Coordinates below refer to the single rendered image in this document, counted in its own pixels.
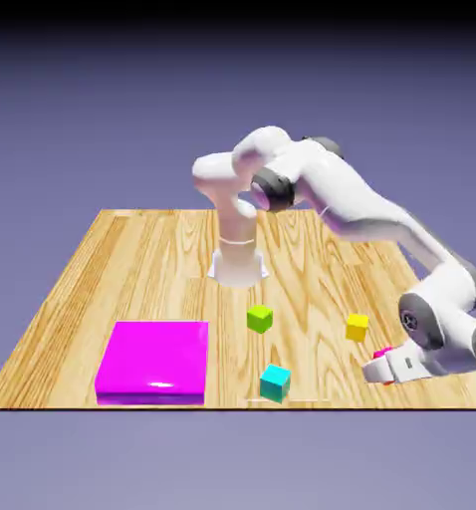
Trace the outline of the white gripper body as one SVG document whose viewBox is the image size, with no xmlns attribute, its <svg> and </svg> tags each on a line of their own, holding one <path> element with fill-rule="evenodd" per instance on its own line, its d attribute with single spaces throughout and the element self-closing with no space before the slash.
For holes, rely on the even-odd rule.
<svg viewBox="0 0 476 510">
<path fill-rule="evenodd" d="M 424 351 L 414 341 L 385 351 L 362 366 L 368 383 L 407 383 L 430 377 L 430 371 L 421 362 Z"/>
</svg>

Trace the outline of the small yellow cube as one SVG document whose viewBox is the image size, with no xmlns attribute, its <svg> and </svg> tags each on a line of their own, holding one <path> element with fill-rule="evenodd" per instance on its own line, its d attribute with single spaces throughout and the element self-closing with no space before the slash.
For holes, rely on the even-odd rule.
<svg viewBox="0 0 476 510">
<path fill-rule="evenodd" d="M 368 328 L 368 316 L 350 314 L 346 324 L 346 339 L 361 343 L 364 341 Z"/>
</svg>

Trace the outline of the small cyan cube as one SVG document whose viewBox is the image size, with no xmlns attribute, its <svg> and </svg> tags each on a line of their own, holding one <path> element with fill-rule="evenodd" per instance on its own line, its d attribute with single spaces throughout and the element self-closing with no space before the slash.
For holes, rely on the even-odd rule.
<svg viewBox="0 0 476 510">
<path fill-rule="evenodd" d="M 291 386 L 291 372 L 282 367 L 269 364 L 260 376 L 260 396 L 281 403 Z"/>
</svg>

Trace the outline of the small green cube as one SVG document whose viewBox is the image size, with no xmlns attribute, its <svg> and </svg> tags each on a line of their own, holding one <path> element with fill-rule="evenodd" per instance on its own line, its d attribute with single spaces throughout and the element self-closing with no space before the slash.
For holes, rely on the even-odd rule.
<svg viewBox="0 0 476 510">
<path fill-rule="evenodd" d="M 273 325 L 273 311 L 264 305 L 255 305 L 247 311 L 247 327 L 264 334 Z"/>
</svg>

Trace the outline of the large magenta box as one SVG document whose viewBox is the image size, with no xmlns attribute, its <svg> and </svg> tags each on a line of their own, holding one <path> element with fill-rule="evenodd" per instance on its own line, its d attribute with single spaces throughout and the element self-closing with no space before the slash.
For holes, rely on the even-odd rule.
<svg viewBox="0 0 476 510">
<path fill-rule="evenodd" d="M 203 405 L 209 324 L 121 321 L 109 338 L 95 392 L 99 405 Z"/>
</svg>

